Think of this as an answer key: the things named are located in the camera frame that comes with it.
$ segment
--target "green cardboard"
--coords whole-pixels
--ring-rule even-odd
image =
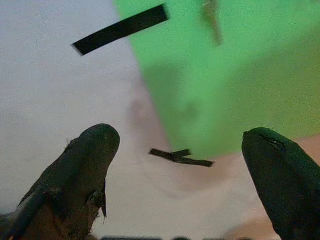
[[[165,4],[170,20],[129,37],[173,151],[241,150],[244,131],[320,131],[320,2],[220,0],[217,45],[205,1],[115,0],[121,19]]]

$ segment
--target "black strip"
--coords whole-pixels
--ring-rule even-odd
[[[190,155],[190,150],[188,149],[169,153],[169,152],[165,152],[165,151],[161,151],[153,148],[150,150],[149,154],[167,159],[177,164],[198,165],[198,166],[210,168],[215,163],[212,161],[194,160],[186,157],[180,157],[180,156]]]
[[[190,156],[191,152],[189,149],[186,150],[181,150],[181,151],[175,151],[172,153],[175,157],[180,158],[180,157],[185,157],[185,156]]]
[[[97,31],[72,45],[81,55],[86,55],[104,45],[167,20],[168,17],[162,4]]]

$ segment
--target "white surface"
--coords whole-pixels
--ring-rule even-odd
[[[110,0],[0,2],[0,212],[16,209],[67,140],[108,123],[121,144],[97,237],[279,239],[240,153],[212,168],[148,155],[170,148],[128,40],[83,57],[71,47],[118,20]]]

